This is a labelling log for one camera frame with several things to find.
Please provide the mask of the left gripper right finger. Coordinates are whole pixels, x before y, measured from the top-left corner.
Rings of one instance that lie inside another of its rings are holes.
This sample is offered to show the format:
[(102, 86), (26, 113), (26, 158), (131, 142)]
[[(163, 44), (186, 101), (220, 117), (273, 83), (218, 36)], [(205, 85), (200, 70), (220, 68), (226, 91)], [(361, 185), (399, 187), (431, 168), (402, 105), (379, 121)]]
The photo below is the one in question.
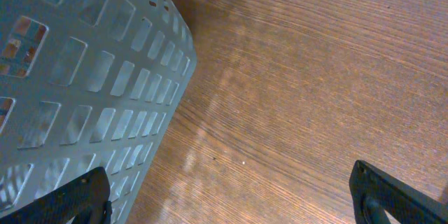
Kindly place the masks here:
[(349, 179), (357, 223), (446, 223), (447, 205), (435, 201), (372, 164), (357, 160)]

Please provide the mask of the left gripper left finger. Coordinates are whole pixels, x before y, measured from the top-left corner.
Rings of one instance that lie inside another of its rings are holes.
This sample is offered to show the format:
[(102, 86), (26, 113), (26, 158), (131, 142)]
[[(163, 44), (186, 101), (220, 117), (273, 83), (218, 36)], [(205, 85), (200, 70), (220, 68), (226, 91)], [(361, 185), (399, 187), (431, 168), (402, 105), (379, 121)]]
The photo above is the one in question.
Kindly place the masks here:
[(111, 188), (105, 168), (96, 167), (1, 218), (5, 224), (111, 223)]

